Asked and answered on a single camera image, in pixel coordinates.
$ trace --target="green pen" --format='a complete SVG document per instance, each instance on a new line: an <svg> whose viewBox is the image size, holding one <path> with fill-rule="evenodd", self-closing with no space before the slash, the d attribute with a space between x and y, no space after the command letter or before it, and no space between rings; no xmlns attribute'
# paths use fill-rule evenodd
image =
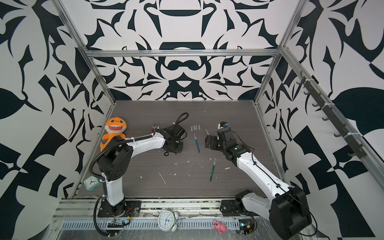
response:
<svg viewBox="0 0 384 240"><path fill-rule="evenodd" d="M213 165L213 167L212 167L211 179L209 180L210 182L212 182L212 177L213 177L213 175L214 175L215 165L216 165L216 158L215 158L215 160L214 160L214 165Z"/></svg>

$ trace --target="clock face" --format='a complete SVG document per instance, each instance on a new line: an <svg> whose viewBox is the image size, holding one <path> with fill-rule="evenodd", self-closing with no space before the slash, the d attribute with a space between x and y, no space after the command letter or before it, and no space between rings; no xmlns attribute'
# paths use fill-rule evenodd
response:
<svg viewBox="0 0 384 240"><path fill-rule="evenodd" d="M168 231L174 225L174 215L170 211L164 211L159 215L158 224L161 230Z"/></svg>
<svg viewBox="0 0 384 240"><path fill-rule="evenodd" d="M95 176L91 176L85 180L85 184L87 187L92 187L93 185L97 184L97 178Z"/></svg>

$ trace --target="teal alarm clock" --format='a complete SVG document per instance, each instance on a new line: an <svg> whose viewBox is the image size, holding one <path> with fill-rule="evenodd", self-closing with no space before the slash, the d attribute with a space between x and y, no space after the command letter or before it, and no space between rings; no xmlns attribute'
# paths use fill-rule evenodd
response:
<svg viewBox="0 0 384 240"><path fill-rule="evenodd" d="M89 178L84 180L84 185L88 191L91 191L92 189L100 185L100 181L97 179L97 177L90 176Z"/></svg>

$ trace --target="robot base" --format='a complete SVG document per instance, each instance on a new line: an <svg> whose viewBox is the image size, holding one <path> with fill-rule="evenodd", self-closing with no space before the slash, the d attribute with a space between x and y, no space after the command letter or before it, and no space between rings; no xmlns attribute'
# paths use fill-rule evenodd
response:
<svg viewBox="0 0 384 240"><path fill-rule="evenodd" d="M134 213L140 212L140 207L141 201L125 201L123 199L116 206L111 206L108 201L103 200L97 217L131 217Z"/></svg>

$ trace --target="white alarm clock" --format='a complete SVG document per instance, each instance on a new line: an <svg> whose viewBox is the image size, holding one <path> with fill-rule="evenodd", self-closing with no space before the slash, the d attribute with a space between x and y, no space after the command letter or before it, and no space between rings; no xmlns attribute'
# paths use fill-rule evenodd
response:
<svg viewBox="0 0 384 240"><path fill-rule="evenodd" d="M90 176L89 178L84 180L85 188L90 191L100 185L100 181L95 176Z"/></svg>
<svg viewBox="0 0 384 240"><path fill-rule="evenodd" d="M179 214L177 212L165 210L160 213L159 218L157 219L157 224L159 225L159 228L165 232L169 230L171 230L171 232L174 232L177 229L178 219Z"/></svg>

